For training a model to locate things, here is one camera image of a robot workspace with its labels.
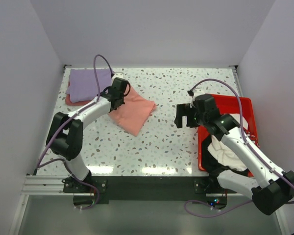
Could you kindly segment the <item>salmon pink t shirt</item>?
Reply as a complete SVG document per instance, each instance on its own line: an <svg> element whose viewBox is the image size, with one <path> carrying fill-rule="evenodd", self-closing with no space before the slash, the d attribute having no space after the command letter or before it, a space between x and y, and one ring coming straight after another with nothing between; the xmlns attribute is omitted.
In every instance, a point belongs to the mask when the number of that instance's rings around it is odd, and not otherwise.
<svg viewBox="0 0 294 235"><path fill-rule="evenodd" d="M127 88L126 92L128 91L129 94L124 97L124 104L108 115L116 125L136 137L156 109L156 104L140 96L133 87Z"/></svg>

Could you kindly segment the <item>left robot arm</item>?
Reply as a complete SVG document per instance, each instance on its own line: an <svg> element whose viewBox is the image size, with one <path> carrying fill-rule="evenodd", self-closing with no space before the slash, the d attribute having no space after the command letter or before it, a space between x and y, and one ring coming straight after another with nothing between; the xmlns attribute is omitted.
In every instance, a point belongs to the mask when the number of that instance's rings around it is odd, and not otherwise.
<svg viewBox="0 0 294 235"><path fill-rule="evenodd" d="M99 99L74 112L58 112L53 117L46 140L47 149L61 156L68 172L76 178L74 186L80 192L87 192L92 186L92 180L88 177L91 173L81 157L83 131L99 117L124 105L124 98L130 90L127 80L116 77L112 85L100 93Z"/></svg>

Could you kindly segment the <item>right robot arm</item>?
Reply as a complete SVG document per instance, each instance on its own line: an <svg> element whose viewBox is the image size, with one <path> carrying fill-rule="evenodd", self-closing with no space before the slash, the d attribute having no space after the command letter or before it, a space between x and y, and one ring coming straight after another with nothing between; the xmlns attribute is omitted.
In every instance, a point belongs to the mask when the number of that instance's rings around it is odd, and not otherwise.
<svg viewBox="0 0 294 235"><path fill-rule="evenodd" d="M202 94L191 103L178 104L174 123L182 128L204 127L245 164L252 173L246 177L223 166L213 173L208 186L213 192L230 189L251 199L258 210L271 215L285 204L294 203L294 172L285 172L273 163L247 136L243 126L230 114L221 114L215 99Z"/></svg>

